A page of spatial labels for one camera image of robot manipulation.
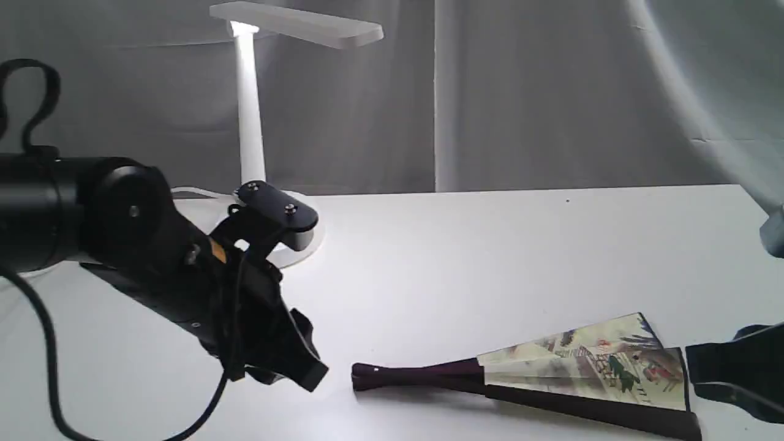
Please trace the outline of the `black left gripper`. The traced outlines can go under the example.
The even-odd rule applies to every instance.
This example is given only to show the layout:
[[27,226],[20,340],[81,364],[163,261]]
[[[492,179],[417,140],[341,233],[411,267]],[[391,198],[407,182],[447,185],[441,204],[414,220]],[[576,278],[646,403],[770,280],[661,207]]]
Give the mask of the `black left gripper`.
[[305,314],[282,299],[266,259],[288,222],[236,211],[205,234],[177,211],[95,211],[81,229],[82,267],[176,324],[223,363],[264,385],[287,379],[313,393],[328,373]]

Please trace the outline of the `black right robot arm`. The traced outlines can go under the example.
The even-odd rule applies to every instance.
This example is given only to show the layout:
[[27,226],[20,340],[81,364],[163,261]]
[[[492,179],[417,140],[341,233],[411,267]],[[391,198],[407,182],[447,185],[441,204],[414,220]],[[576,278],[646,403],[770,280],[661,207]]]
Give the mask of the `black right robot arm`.
[[693,344],[684,355],[697,396],[783,423],[782,323],[745,326],[733,340]]

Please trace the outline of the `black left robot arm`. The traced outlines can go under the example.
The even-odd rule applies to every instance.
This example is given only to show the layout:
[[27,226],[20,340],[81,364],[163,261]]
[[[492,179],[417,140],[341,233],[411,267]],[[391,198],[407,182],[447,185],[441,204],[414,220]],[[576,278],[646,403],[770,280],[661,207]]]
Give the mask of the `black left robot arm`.
[[176,208],[163,174],[126,158],[2,158],[2,266],[28,273],[81,267],[190,333],[226,362],[230,378],[313,391],[328,372],[312,323],[286,306],[277,244],[300,251],[317,213],[263,181],[210,233]]

